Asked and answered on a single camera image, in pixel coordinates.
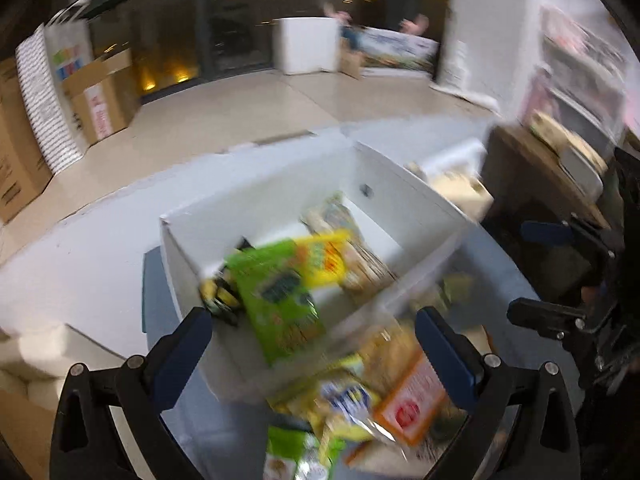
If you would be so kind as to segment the white orange snack bag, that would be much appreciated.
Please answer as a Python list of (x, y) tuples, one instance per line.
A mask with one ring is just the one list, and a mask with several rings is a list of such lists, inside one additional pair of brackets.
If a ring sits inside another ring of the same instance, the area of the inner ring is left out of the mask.
[(421, 352), (412, 323), (378, 326), (357, 350), (362, 362), (360, 377), (375, 392), (387, 396)]

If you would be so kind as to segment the orange snack pack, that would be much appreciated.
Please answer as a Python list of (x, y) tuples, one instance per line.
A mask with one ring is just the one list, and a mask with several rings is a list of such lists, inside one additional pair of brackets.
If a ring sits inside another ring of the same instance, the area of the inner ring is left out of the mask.
[(434, 463), (434, 454), (424, 443), (446, 400), (447, 393), (434, 367), (424, 353), (418, 352), (386, 398), (368, 412), (356, 411), (356, 424), (370, 434), (375, 444), (360, 445), (345, 464), (362, 468), (374, 463), (374, 471), (382, 474), (389, 472), (393, 463), (408, 468), (419, 456)]

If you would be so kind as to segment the green snack pack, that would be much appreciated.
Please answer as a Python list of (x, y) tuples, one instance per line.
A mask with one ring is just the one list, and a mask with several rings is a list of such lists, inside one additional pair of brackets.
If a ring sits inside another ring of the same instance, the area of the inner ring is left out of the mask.
[(266, 447), (264, 480), (328, 480), (345, 441), (333, 439), (322, 451), (311, 432), (270, 426)]
[(311, 292), (344, 280), (348, 238), (346, 231), (284, 238), (224, 260), (268, 365), (295, 356), (326, 333)]

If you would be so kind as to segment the black grey chips bag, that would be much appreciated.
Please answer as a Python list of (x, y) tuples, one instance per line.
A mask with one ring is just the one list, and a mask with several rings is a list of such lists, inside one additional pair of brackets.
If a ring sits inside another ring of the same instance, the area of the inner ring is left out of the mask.
[(239, 326), (240, 317), (246, 312), (246, 307), (238, 284), (226, 264), (213, 275), (200, 281), (198, 293), (204, 308), (213, 318), (232, 327)]

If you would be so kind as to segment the yellow blue chips bag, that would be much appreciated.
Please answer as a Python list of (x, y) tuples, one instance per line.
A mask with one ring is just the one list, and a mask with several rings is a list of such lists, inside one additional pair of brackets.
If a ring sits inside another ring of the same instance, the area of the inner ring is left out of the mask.
[(373, 418), (381, 396), (364, 380), (364, 363), (358, 354), (294, 382), (267, 402), (276, 413), (308, 422), (322, 448), (337, 440), (396, 443), (392, 434)]

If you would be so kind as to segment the beige cartoon snack bag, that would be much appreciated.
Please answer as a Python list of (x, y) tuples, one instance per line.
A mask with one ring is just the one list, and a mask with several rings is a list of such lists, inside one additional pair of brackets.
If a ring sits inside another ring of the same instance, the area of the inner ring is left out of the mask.
[(343, 195), (334, 194), (321, 205), (307, 209), (300, 221), (311, 234), (346, 231), (348, 241), (342, 249), (346, 275), (342, 287), (358, 302), (366, 302), (396, 280), (395, 274), (364, 241), (359, 226), (343, 204)]

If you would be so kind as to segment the wooden side table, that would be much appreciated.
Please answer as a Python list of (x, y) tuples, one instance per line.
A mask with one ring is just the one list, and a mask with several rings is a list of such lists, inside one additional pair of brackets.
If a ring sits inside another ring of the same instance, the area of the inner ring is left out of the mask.
[(529, 244), (521, 236), (528, 220), (560, 222), (573, 214), (606, 228), (608, 222), (561, 169), (558, 159), (529, 130), (498, 124), (489, 131), (480, 178), (494, 198), (484, 229), (514, 260)]

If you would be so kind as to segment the white small speaker device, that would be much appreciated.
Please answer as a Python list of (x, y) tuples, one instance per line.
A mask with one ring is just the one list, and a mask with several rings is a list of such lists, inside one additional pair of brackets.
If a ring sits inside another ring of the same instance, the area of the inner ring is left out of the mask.
[(603, 181), (593, 164), (571, 146), (562, 149), (559, 161), (561, 169), (580, 192), (595, 202), (603, 192)]

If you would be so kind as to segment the yellow tissue pack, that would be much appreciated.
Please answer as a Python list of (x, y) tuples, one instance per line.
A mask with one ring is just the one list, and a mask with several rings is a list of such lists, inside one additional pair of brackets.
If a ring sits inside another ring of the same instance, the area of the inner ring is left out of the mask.
[(405, 168), (462, 214), (480, 223), (494, 202), (480, 180), (486, 154), (484, 144), (471, 139), (431, 154), (420, 162), (407, 162)]

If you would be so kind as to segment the yellow patterned small box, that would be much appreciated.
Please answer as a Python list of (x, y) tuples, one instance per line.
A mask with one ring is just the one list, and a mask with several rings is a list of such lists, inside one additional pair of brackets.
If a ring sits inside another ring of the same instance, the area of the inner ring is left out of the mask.
[(568, 150), (573, 150), (582, 155), (598, 174), (604, 174), (608, 169), (608, 164), (587, 141), (562, 126), (550, 115), (535, 110), (529, 121), (529, 129), (556, 156), (561, 157)]

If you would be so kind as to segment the white cushioned sofa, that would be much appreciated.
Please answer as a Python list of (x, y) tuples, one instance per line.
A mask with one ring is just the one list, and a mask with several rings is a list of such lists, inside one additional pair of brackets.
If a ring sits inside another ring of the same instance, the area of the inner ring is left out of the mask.
[(120, 367), (124, 358), (65, 324), (1, 343), (1, 385), (51, 412), (58, 407), (68, 371), (78, 363), (88, 370)]

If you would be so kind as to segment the white open storage box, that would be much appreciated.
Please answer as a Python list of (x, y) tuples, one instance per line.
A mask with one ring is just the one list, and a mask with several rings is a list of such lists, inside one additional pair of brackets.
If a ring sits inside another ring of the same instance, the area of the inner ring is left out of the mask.
[(401, 315), (470, 229), (418, 177), (341, 136), (227, 156), (209, 196), (160, 220), (178, 315), (232, 307), (198, 364), (204, 382), (246, 402), (317, 373)]

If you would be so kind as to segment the clear shelf organizer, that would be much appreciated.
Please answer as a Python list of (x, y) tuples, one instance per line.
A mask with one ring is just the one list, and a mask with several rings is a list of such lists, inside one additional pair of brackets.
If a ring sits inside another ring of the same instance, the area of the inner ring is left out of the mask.
[(610, 160), (624, 143), (631, 112), (632, 73), (622, 42), (595, 34), (555, 6), (542, 8), (521, 123), (541, 112)]

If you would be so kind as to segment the white lotion bottle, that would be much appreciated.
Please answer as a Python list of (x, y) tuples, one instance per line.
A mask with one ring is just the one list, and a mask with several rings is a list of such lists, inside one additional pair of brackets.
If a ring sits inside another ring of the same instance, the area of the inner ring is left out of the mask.
[(454, 90), (466, 90), (469, 83), (468, 49), (457, 40), (445, 56), (442, 66), (442, 84)]

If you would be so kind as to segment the tall brown cardboard box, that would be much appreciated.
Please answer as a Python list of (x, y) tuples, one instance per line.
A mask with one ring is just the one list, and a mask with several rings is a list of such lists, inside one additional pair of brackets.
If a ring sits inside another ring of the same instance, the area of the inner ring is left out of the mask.
[(1, 62), (0, 136), (0, 216), (8, 223), (52, 178), (25, 110), (15, 58)]

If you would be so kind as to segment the long printed gift box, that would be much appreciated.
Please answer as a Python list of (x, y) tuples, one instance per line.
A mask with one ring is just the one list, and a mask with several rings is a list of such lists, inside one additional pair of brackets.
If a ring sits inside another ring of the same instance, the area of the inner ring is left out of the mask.
[(435, 73), (438, 42), (373, 27), (344, 27), (340, 72), (362, 77), (407, 77), (431, 80)]

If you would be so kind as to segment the small open cardboard box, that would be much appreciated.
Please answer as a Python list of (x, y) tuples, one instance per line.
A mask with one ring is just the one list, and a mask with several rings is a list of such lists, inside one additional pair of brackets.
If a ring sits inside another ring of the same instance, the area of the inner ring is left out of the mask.
[(141, 105), (130, 49), (84, 66), (62, 88), (89, 146), (128, 128)]

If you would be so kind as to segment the white foam block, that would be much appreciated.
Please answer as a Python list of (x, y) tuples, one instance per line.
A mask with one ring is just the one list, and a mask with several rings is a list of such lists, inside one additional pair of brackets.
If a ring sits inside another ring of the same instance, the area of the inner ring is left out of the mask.
[(286, 76), (335, 73), (342, 26), (335, 18), (277, 18), (273, 65)]

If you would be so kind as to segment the white dotted paper bag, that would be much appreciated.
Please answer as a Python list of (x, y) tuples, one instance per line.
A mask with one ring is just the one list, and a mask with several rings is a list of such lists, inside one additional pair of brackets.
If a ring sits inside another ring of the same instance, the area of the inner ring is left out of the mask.
[(94, 61), (88, 22), (91, 0), (76, 0), (39, 25), (15, 50), (25, 110), (40, 152), (58, 174), (88, 150), (79, 117), (62, 83)]

